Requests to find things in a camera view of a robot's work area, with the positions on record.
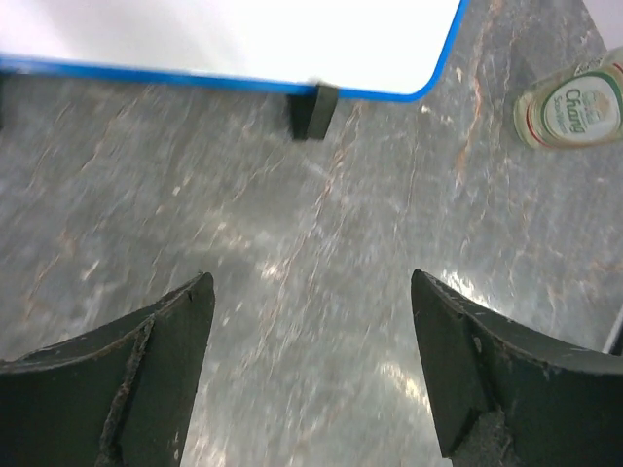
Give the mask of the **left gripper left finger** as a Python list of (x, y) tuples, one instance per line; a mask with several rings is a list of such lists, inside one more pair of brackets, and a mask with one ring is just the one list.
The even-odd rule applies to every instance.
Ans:
[(2, 362), (2, 465), (180, 465), (214, 308), (204, 272), (152, 305)]

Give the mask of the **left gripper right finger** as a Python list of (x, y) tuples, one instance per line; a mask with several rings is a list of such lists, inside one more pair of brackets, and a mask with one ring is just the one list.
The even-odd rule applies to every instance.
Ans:
[(443, 457), (456, 466), (621, 465), (621, 356), (541, 334), (421, 269), (411, 300)]

